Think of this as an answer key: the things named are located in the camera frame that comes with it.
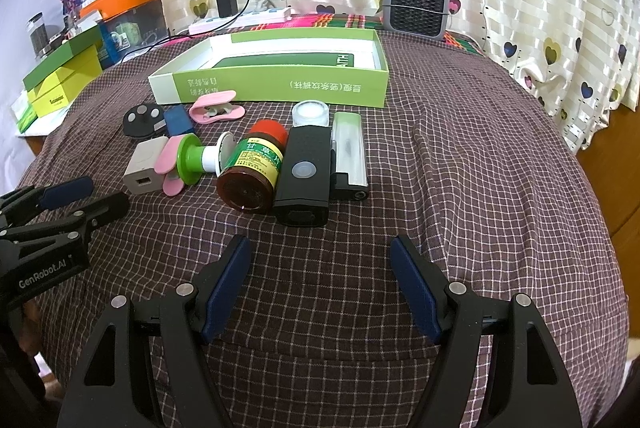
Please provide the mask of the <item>pink green plaid cloth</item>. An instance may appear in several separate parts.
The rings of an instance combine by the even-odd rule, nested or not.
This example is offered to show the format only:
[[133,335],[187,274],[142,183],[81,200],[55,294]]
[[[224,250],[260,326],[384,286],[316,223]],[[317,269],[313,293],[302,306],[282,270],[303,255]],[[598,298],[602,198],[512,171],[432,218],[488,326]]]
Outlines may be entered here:
[[376,32],[383,32],[393,36],[394,38],[422,40],[425,43],[442,45],[449,47],[451,50],[462,50],[462,52],[485,57],[486,53],[473,38],[465,36],[460,32],[454,32],[445,30],[442,41],[431,40],[422,38],[422,36],[413,36],[412,34],[405,34],[396,31],[385,30],[382,24],[381,16],[364,16],[358,14],[292,14],[292,17],[285,22],[276,22],[275,24],[260,24],[255,27],[236,27],[224,30],[218,30],[216,32],[208,32],[201,34],[194,34],[190,36],[188,28],[181,32],[166,36],[166,38],[154,43],[155,46],[165,46],[171,42],[183,42],[193,40],[199,36],[219,36],[220,34],[233,33],[233,32],[247,32],[247,31],[259,31],[259,30],[273,30],[273,29],[285,29],[285,28],[331,28],[331,29],[367,29],[374,30]]

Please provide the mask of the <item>green yellow box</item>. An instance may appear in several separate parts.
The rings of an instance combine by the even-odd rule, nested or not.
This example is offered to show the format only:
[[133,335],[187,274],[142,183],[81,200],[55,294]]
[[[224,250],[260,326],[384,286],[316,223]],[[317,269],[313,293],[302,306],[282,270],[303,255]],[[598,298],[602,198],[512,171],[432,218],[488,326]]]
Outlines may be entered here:
[[38,118],[70,105],[102,73],[98,54],[102,45],[100,27],[89,28],[64,42],[25,76],[28,102]]

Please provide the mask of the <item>pink clip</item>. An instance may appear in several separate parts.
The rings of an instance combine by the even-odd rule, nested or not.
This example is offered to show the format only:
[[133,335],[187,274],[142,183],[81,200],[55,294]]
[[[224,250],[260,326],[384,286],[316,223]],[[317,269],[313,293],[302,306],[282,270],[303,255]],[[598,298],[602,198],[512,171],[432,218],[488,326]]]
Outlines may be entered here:
[[233,90],[208,93],[200,96],[189,109],[189,116],[199,125],[238,120],[245,116],[245,108],[233,102]]
[[154,172],[163,177],[162,191],[168,197],[175,197],[184,188],[184,182],[177,171],[178,147],[184,135],[171,136],[154,163]]

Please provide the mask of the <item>blue USB device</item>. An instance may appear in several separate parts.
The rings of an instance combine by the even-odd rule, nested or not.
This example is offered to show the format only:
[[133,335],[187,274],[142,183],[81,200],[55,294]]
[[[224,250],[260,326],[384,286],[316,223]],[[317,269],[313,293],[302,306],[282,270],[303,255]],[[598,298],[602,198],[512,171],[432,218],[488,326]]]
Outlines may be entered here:
[[164,111],[166,133],[169,137],[194,132],[194,123],[182,105],[171,106]]

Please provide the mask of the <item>clear silver lighter case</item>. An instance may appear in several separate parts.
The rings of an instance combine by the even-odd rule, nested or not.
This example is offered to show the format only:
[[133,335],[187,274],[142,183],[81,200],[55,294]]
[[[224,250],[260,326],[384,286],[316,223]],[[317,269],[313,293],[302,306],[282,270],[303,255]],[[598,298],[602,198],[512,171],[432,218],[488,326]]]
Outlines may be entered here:
[[360,114],[337,111],[332,125],[331,195],[337,200],[369,197],[366,152]]

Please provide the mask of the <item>wooden cabinet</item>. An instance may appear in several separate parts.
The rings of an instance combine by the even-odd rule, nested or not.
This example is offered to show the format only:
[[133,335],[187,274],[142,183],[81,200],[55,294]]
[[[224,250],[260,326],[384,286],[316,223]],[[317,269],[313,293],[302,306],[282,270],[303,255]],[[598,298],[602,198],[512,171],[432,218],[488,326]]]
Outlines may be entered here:
[[622,107],[577,159],[599,200],[628,296],[629,333],[639,336],[639,113]]

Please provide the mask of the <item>black rectangular device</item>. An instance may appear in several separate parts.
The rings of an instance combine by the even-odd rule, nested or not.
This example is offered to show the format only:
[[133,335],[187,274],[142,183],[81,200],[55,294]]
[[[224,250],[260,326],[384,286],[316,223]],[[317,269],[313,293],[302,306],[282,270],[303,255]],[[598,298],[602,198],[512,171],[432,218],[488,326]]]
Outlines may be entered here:
[[272,206],[277,221],[292,227],[326,225],[330,186],[330,129],[319,125],[292,128]]

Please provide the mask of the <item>brown bottle red cap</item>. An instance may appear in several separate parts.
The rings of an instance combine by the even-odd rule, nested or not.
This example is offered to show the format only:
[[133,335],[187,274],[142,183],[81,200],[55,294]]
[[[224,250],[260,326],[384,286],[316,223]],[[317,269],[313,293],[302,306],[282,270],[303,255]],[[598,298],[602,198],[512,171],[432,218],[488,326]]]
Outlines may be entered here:
[[286,143],[288,130],[280,122],[256,121],[217,179],[219,197],[239,211],[268,210],[276,195]]

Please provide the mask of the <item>white charger cube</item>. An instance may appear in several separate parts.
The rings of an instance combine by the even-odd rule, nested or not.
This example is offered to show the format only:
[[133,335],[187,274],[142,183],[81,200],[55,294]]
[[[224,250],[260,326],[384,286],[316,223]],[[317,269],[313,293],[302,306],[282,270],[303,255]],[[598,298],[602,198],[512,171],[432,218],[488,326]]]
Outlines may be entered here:
[[167,142],[166,136],[158,136],[143,141],[134,148],[122,176],[122,181],[131,194],[142,195],[162,188],[164,177],[157,174],[154,167]]

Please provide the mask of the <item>brown checked tablecloth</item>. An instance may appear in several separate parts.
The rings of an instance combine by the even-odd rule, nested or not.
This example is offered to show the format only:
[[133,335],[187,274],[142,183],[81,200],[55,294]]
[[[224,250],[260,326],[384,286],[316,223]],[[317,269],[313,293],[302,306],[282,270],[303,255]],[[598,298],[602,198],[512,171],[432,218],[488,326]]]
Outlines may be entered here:
[[90,269],[39,297],[44,358],[72,376],[117,295],[146,300],[250,239],[254,260],[207,362],[239,427],[402,427],[436,349],[414,327],[388,247],[407,235],[482,296],[531,296],[585,426],[622,384],[628,312],[591,185],[538,100],[492,60],[384,32],[390,79],[362,110],[369,198],[289,229],[236,211],[204,177],[179,196],[134,197],[96,232]]

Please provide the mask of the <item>white round lid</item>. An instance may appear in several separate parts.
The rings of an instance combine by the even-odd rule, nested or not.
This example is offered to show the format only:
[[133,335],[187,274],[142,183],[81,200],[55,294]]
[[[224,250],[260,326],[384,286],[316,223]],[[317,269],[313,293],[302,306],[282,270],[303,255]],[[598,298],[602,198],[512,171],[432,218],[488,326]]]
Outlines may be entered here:
[[305,125],[315,125],[316,127],[327,127],[330,122],[329,107],[320,100],[307,99],[298,102],[292,108],[293,127],[304,127]]

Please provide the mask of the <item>green white cardboard box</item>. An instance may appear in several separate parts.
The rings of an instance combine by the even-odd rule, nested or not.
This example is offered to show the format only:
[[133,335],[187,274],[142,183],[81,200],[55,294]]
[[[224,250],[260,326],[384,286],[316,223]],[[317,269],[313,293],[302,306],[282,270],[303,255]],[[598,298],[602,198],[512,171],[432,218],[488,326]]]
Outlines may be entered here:
[[211,36],[149,75],[160,105],[233,91],[240,102],[382,108],[388,72],[372,29],[288,27]]

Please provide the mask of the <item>black power adapter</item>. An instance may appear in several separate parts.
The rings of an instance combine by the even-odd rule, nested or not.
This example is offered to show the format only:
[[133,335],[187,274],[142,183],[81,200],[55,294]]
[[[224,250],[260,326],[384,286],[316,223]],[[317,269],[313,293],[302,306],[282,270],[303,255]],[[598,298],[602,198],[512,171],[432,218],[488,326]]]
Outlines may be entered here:
[[237,0],[216,0],[219,18],[228,18],[239,13]]

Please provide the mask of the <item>orange lid storage bin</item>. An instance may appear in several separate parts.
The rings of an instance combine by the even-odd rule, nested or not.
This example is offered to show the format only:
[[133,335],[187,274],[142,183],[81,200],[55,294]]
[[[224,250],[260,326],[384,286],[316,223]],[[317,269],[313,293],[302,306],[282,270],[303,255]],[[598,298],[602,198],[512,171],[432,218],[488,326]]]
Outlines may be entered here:
[[95,0],[79,15],[88,18],[95,13],[119,57],[168,36],[161,0]]

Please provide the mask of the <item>white power strip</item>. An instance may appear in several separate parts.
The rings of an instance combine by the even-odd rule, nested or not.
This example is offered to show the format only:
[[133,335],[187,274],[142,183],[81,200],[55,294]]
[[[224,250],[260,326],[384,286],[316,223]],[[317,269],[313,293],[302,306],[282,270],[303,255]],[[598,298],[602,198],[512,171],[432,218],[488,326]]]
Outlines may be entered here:
[[190,36],[194,34],[216,32],[236,27],[255,27],[260,24],[275,24],[276,22],[285,22],[292,17],[291,9],[270,8],[262,12],[250,12],[243,15],[236,15],[227,18],[206,18],[195,21],[190,24],[188,33]]

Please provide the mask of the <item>grey portable heater fan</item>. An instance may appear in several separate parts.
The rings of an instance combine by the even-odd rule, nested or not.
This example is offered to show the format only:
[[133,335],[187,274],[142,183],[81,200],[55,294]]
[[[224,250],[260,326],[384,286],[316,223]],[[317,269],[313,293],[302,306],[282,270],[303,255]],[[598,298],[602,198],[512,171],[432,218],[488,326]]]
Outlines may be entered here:
[[382,24],[385,30],[442,41],[448,6],[449,0],[382,0]]

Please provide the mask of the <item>black round remote fob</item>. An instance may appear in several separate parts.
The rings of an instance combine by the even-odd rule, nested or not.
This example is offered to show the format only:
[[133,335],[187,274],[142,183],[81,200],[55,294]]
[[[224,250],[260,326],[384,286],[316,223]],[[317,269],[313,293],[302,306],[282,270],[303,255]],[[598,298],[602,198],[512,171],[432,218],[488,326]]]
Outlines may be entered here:
[[164,110],[154,102],[142,102],[130,108],[122,118],[122,133],[130,139],[147,140],[164,128]]

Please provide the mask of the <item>green white spool stamp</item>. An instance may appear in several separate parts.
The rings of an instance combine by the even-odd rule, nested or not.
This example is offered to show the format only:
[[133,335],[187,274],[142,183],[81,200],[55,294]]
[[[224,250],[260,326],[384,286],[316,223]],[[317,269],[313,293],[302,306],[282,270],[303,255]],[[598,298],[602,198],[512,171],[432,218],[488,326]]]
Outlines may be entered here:
[[235,150],[236,140],[231,132],[224,132],[215,145],[203,145],[195,134],[186,134],[178,144],[176,170],[186,185],[194,185],[203,174],[216,177],[224,171]]

